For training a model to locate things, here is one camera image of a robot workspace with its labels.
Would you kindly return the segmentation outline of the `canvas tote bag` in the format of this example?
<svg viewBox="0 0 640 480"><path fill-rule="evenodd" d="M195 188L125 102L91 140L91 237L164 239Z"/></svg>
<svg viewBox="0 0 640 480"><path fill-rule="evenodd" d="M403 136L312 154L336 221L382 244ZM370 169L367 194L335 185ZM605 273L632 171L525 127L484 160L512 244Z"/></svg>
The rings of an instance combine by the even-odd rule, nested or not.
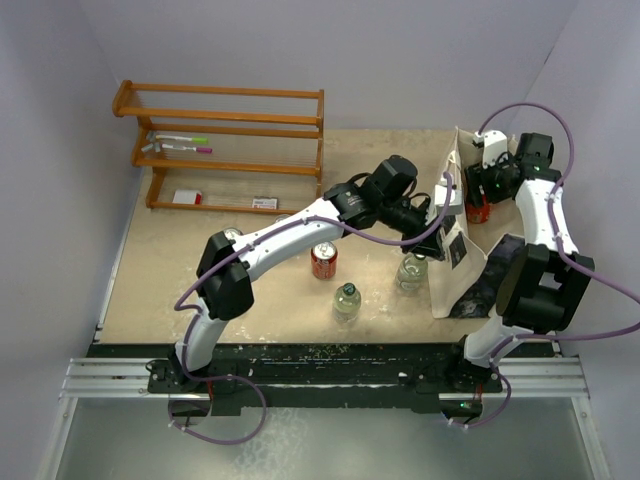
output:
<svg viewBox="0 0 640 480"><path fill-rule="evenodd" d="M473 140L472 133L455 129L438 168L439 174L454 176L462 192L464 213L446 216L440 226L453 229L451 262L429 263L431 311L436 319L487 317L508 267L524 246L521 215L512 199L491 205L486 223L467 221L464 169L482 160L482 150Z"/></svg>

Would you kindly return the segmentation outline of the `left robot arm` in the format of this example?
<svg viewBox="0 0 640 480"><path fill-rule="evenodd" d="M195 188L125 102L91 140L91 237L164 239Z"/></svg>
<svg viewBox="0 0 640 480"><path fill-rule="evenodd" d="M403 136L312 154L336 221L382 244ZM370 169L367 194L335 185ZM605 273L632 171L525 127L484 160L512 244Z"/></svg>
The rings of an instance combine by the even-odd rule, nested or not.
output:
<svg viewBox="0 0 640 480"><path fill-rule="evenodd" d="M254 304L253 282L282 262L326 242L368 234L376 223L400 233L392 246L441 260L438 237L445 217L459 200L458 183L442 174L429 202L412 203L418 171L408 159L392 155L373 172L362 172L337 183L319 199L287 218L234 239L213 234L205 245L195 282L176 301L176 311L193 311L181 340L168 355L173 386L194 392L219 378L209 373L213 351L227 324Z"/></svg>

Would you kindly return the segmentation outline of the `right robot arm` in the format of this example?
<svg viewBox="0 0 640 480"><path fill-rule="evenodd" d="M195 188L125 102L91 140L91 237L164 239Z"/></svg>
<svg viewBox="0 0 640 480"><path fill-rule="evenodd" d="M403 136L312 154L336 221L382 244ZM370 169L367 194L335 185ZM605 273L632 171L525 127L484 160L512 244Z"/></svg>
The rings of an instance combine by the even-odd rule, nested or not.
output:
<svg viewBox="0 0 640 480"><path fill-rule="evenodd" d="M445 366L446 383L456 391L489 381L500 359L524 340L565 330L595 268L566 226L552 138L524 133L510 153L506 135L491 130L477 134L474 144L482 159L464 170L467 198L474 207L514 200L524 247L497 290L489 320L460 340L456 359Z"/></svg>

